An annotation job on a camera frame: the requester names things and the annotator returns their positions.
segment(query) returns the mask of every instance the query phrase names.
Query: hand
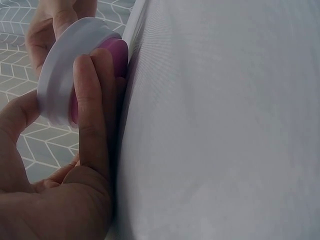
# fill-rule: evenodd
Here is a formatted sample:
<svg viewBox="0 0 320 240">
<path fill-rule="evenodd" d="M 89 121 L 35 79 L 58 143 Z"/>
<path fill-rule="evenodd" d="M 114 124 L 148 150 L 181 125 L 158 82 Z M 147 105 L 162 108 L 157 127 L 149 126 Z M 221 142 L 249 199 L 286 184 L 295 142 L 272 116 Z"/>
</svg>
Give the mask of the hand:
<svg viewBox="0 0 320 240">
<path fill-rule="evenodd" d="M 36 93 L 0 113 L 0 239 L 104 239 L 112 216 L 109 142 L 126 82 L 105 49 L 74 63 L 79 154 L 48 179 L 30 184 L 16 142 L 38 116 Z"/>
<path fill-rule="evenodd" d="M 25 37 L 32 66 L 39 76 L 46 57 L 61 34 L 75 21 L 94 17 L 98 0 L 40 0 Z"/>
</svg>

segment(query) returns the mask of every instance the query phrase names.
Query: white rim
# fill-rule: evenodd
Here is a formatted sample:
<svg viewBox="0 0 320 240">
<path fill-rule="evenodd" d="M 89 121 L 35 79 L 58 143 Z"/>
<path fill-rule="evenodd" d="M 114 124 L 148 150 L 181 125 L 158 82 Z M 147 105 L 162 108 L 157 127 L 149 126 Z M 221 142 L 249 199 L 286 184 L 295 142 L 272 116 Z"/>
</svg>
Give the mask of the white rim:
<svg viewBox="0 0 320 240">
<path fill-rule="evenodd" d="M 37 98 L 41 115 L 52 124 L 76 126 L 70 116 L 74 61 L 109 38 L 121 36 L 102 20 L 86 17 L 71 25 L 51 48 L 40 74 Z"/>
</svg>

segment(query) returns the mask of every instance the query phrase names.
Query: white mesh fabric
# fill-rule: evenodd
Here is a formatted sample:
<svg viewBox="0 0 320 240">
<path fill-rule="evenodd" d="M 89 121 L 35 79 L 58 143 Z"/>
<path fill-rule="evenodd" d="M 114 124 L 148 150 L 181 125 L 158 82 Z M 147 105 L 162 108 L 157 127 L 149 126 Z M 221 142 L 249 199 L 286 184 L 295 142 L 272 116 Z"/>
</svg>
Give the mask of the white mesh fabric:
<svg viewBox="0 0 320 240">
<path fill-rule="evenodd" d="M 319 239 L 319 1 L 150 0 L 143 29 L 122 237 Z"/>
</svg>

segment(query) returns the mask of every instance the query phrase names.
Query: pink plastic part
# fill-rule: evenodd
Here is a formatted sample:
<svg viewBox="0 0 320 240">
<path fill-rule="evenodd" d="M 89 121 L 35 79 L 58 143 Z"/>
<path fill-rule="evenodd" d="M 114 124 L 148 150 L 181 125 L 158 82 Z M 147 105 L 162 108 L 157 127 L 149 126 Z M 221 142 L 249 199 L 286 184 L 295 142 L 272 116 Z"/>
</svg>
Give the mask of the pink plastic part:
<svg viewBox="0 0 320 240">
<path fill-rule="evenodd" d="M 114 76 L 125 77 L 127 74 L 129 50 L 125 41 L 119 38 L 109 38 L 100 45 L 100 48 L 108 49 L 113 58 Z M 73 94 L 71 100 L 71 118 L 75 124 L 78 124 L 78 101 L 76 94 Z"/>
</svg>

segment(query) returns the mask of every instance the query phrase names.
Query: round plastic device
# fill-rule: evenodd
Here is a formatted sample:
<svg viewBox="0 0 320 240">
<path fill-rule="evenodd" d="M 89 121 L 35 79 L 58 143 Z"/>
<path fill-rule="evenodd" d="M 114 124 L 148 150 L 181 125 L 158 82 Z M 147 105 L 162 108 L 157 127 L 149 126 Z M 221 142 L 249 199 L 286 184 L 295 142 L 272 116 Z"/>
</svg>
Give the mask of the round plastic device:
<svg viewBox="0 0 320 240">
<path fill-rule="evenodd" d="M 76 57 L 106 48 L 113 57 L 114 74 L 125 77 L 128 46 L 104 21 L 85 17 L 72 24 L 52 46 L 39 78 L 37 99 L 41 115 L 53 125 L 77 126 L 78 102 L 74 90 Z"/>
</svg>

